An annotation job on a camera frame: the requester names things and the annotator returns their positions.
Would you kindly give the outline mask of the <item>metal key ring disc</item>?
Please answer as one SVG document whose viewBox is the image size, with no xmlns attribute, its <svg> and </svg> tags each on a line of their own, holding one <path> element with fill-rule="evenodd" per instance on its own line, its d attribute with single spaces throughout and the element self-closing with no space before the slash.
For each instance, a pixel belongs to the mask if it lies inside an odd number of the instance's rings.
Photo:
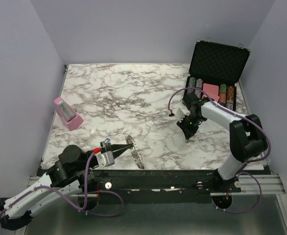
<svg viewBox="0 0 287 235">
<path fill-rule="evenodd" d="M 132 155 L 133 159 L 135 160 L 137 167 L 139 169 L 145 169 L 142 155 L 139 153 L 140 149 L 138 147 L 136 147 L 135 140 L 130 135 L 126 136 L 125 139 L 126 139 L 127 144 L 132 145 L 131 155 Z"/>
</svg>

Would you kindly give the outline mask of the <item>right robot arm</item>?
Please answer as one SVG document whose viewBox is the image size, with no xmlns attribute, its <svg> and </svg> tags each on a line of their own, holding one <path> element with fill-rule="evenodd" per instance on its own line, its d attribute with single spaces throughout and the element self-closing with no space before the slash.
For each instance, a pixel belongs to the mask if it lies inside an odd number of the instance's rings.
<svg viewBox="0 0 287 235">
<path fill-rule="evenodd" d="M 231 111 L 209 98 L 199 99 L 194 93 L 183 99 L 189 115 L 178 109 L 174 114 L 176 125 L 183 131 L 185 140 L 193 137 L 199 125 L 211 120 L 229 132 L 230 156 L 213 173 L 212 186 L 225 191 L 230 181 L 242 171 L 251 158 L 269 149 L 269 142 L 257 115 L 245 116 Z"/>
</svg>

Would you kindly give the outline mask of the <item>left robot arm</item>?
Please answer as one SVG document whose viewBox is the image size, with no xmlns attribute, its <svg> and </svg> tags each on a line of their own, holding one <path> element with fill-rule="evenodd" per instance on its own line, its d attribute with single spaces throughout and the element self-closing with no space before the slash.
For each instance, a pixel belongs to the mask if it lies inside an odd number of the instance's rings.
<svg viewBox="0 0 287 235">
<path fill-rule="evenodd" d="M 85 152 L 77 145 L 68 145 L 38 181 L 16 196 L 0 198 L 1 227 L 15 231 L 26 226 L 38 212 L 59 198 L 80 212 L 90 213 L 89 194 L 94 194 L 98 202 L 101 194 L 111 193 L 109 183 L 101 190 L 93 168 L 113 165 L 117 157 L 133 146 L 103 141 L 99 148 Z"/>
</svg>

